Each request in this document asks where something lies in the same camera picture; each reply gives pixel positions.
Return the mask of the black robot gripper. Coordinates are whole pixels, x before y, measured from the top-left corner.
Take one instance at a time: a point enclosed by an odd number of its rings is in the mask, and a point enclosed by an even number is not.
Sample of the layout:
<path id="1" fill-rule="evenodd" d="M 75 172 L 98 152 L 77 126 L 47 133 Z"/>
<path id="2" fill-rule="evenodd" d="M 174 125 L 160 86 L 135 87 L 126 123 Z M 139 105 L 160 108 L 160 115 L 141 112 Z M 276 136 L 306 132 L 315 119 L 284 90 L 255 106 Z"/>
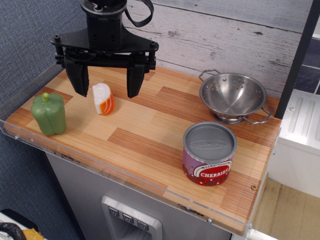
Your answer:
<path id="1" fill-rule="evenodd" d="M 65 68 L 75 92 L 83 97 L 89 89 L 87 66 L 128 68 L 127 96 L 136 97 L 145 73 L 156 68 L 159 44 L 124 27 L 122 16 L 132 19 L 125 0 L 82 0 L 80 6 L 87 27 L 57 34 L 50 40 L 56 48 L 57 63 Z"/>

